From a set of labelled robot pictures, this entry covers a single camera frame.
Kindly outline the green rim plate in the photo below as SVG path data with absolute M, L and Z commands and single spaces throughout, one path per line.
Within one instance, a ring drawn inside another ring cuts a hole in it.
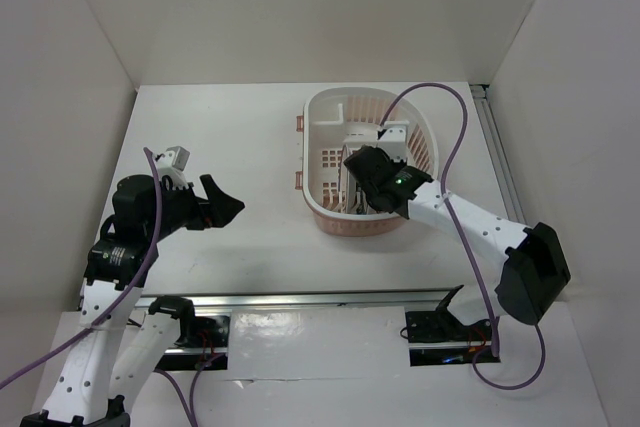
M 366 201 L 366 194 L 361 188 L 360 184 L 355 185 L 355 197 L 352 205 L 351 212 L 355 215 L 367 215 L 368 214 L 368 203 Z

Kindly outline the orange sunburst plate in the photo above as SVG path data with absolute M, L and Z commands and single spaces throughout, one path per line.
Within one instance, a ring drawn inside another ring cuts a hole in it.
M 352 149 L 348 145 L 342 147 L 340 153 L 338 187 L 339 187 L 339 208 L 340 212 L 348 214 L 355 202 L 355 184 L 344 161 L 351 155 Z

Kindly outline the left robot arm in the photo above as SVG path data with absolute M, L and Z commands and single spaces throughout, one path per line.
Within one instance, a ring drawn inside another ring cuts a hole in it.
M 196 337 L 192 301 L 161 296 L 152 302 L 133 341 L 121 346 L 158 257 L 158 243 L 182 228 L 223 228 L 245 207 L 210 175 L 200 181 L 204 197 L 169 174 L 138 174 L 118 182 L 114 212 L 88 253 L 80 330 L 60 347 L 67 357 L 51 394 L 22 425 L 130 425 L 135 401 L 165 350 Z

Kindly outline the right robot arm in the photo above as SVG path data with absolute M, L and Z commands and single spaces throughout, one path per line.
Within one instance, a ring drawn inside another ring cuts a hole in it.
M 460 338 L 490 314 L 536 325 L 569 283 L 569 268 L 550 226 L 540 222 L 528 227 L 500 218 L 377 147 L 362 147 L 343 165 L 374 210 L 433 227 L 498 269 L 496 286 L 456 288 L 441 304 L 436 326 L 444 337 Z

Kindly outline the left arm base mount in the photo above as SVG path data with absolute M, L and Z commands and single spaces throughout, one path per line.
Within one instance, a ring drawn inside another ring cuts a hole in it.
M 230 320 L 229 315 L 196 317 L 188 334 L 165 351 L 156 367 L 168 372 L 196 371 L 210 361 L 205 370 L 226 370 Z

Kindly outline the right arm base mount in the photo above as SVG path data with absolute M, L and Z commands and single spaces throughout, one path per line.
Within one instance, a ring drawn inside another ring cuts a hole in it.
M 408 342 L 412 367 L 499 363 L 491 353 L 488 320 L 465 326 L 444 311 L 407 311 L 399 335 Z

